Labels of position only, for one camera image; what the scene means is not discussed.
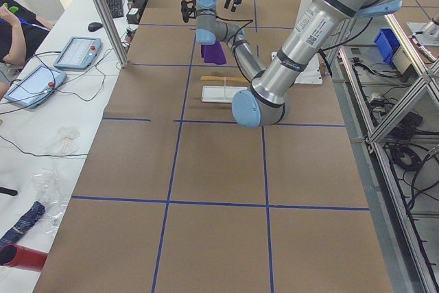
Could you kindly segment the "teach pendant far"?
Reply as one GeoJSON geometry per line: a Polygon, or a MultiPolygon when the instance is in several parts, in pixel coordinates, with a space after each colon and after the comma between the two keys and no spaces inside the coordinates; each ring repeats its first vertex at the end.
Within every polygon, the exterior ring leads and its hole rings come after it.
{"type": "Polygon", "coordinates": [[[54,62],[57,69],[84,70],[91,66],[102,48],[100,38],[73,36],[54,62]]]}

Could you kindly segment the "wooden rack rod right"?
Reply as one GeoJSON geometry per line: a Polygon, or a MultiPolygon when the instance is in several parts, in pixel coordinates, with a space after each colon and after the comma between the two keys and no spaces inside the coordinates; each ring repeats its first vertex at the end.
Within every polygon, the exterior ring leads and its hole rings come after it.
{"type": "Polygon", "coordinates": [[[222,77],[222,76],[206,76],[206,75],[201,76],[200,79],[204,81],[221,81],[221,80],[230,80],[236,82],[247,81],[247,79],[241,77],[228,77],[228,76],[222,77]]]}

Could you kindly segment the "aluminium frame post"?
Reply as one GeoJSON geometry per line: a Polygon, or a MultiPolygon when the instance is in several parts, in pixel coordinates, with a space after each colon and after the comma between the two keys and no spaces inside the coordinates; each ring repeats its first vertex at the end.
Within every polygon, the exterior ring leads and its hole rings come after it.
{"type": "Polygon", "coordinates": [[[115,52],[118,62],[121,68],[125,68],[128,64],[128,57],[123,44],[117,32],[117,28],[110,14],[109,7],[106,0],[93,0],[97,13],[103,23],[104,29],[106,31],[107,37],[110,44],[115,52]]]}

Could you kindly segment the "blue storage bin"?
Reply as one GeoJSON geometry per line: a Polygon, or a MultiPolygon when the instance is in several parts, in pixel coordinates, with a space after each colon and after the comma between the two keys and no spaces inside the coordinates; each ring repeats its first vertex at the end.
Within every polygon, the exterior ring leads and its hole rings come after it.
{"type": "Polygon", "coordinates": [[[374,40],[383,61],[388,65],[393,65],[393,56],[401,46],[395,33],[389,28],[380,29],[374,40]]]}

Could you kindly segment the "red cylinder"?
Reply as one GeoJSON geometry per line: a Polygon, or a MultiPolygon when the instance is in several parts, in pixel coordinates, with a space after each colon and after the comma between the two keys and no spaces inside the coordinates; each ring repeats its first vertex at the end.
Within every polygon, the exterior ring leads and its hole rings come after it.
{"type": "Polygon", "coordinates": [[[48,254],[17,244],[8,244],[1,249],[1,265],[9,268],[40,272],[48,254]]]}

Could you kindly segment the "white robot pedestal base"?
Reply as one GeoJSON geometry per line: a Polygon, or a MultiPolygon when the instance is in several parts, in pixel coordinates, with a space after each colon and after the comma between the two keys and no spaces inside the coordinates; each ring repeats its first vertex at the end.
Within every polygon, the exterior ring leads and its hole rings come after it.
{"type": "Polygon", "coordinates": [[[295,84],[322,84],[320,62],[317,54],[309,61],[305,70],[297,75],[292,86],[295,84]]]}

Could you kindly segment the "purple towel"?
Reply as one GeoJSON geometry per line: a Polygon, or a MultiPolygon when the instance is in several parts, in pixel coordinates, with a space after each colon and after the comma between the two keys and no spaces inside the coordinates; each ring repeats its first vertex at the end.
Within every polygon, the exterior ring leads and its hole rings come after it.
{"type": "Polygon", "coordinates": [[[201,57],[204,63],[226,64],[226,57],[219,41],[216,41],[213,45],[201,45],[201,57]]]}

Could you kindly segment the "white crumpled cloth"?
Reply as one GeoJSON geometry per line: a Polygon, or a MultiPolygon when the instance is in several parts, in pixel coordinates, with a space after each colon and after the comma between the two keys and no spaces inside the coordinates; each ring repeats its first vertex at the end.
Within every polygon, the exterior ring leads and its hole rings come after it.
{"type": "Polygon", "coordinates": [[[79,147],[77,139],[80,131],[75,127],[61,127],[45,146],[45,151],[55,156],[68,156],[75,154],[79,147]]]}

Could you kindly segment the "black computer mouse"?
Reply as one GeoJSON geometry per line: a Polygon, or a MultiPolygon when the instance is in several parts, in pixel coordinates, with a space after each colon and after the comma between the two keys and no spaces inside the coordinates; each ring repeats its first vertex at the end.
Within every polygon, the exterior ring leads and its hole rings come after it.
{"type": "Polygon", "coordinates": [[[91,22],[88,24],[87,30],[89,32],[96,32],[97,30],[103,28],[103,24],[100,22],[91,22]]]}

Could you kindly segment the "white towel rack base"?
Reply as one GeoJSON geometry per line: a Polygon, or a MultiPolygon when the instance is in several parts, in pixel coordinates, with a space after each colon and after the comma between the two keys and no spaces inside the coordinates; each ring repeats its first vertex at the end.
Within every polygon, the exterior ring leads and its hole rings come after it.
{"type": "Polygon", "coordinates": [[[205,103],[231,103],[235,94],[246,90],[238,86],[203,86],[201,101],[205,103]]]}

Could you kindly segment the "clear plastic bag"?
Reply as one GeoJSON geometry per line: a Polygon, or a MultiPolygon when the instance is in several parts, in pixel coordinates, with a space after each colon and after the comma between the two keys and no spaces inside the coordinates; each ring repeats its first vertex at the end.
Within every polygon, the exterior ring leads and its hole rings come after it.
{"type": "Polygon", "coordinates": [[[36,192],[36,201],[44,206],[44,212],[38,221],[44,233],[56,235],[69,203],[68,195],[60,182],[56,168],[43,168],[32,176],[36,192]]]}

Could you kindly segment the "seated person black shirt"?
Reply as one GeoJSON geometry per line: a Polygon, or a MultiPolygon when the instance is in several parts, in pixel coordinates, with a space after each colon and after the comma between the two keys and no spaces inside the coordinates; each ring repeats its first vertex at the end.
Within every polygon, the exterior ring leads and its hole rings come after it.
{"type": "Polygon", "coordinates": [[[15,0],[1,0],[1,62],[23,68],[53,29],[15,0]]]}

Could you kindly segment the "teach pendant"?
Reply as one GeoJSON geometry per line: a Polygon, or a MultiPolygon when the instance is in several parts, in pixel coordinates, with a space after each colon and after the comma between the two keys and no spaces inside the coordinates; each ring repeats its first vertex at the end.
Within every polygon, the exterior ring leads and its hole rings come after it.
{"type": "Polygon", "coordinates": [[[14,83],[5,99],[24,108],[36,108],[66,80],[67,73],[39,65],[20,82],[14,83]]]}
{"type": "Polygon", "coordinates": [[[57,69],[84,70],[91,66],[102,48],[100,38],[73,36],[54,62],[57,69]]]}

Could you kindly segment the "wooden rack rod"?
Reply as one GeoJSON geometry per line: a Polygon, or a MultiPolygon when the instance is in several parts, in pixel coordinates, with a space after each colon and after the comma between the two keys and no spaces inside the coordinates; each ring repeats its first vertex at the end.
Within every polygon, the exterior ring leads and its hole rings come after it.
{"type": "Polygon", "coordinates": [[[222,77],[222,76],[206,76],[206,75],[201,76],[200,79],[204,81],[221,81],[221,80],[230,80],[236,82],[247,81],[247,79],[241,77],[228,77],[228,76],[222,77]]]}
{"type": "Polygon", "coordinates": [[[221,80],[221,82],[236,82],[236,81],[230,81],[230,80],[221,80]]]}

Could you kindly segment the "teach pendant near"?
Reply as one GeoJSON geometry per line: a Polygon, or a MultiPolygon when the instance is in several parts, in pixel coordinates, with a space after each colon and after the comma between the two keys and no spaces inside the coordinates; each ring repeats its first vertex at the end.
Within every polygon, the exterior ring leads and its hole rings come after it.
{"type": "Polygon", "coordinates": [[[5,99],[24,108],[36,108],[66,80],[67,73],[39,65],[20,82],[14,83],[5,99]]]}

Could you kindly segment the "wooden rack rod left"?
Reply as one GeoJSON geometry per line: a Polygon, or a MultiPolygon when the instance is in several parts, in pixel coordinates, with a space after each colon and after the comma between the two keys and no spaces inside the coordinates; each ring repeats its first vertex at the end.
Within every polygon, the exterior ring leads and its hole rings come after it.
{"type": "Polygon", "coordinates": [[[221,82],[236,82],[236,81],[230,81],[230,80],[221,80],[221,82]]]}

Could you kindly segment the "black box with label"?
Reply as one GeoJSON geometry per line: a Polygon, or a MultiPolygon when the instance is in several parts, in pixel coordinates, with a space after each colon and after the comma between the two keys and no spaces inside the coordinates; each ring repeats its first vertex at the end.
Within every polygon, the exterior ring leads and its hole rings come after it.
{"type": "Polygon", "coordinates": [[[141,19],[141,11],[138,8],[131,8],[126,15],[129,24],[138,25],[141,19]]]}

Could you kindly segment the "black keyboard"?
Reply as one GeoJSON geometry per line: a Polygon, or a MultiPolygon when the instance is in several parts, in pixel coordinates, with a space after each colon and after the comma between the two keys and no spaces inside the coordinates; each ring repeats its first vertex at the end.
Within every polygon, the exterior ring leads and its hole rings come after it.
{"type": "Polygon", "coordinates": [[[123,17],[123,0],[106,0],[112,18],[123,17]]]}

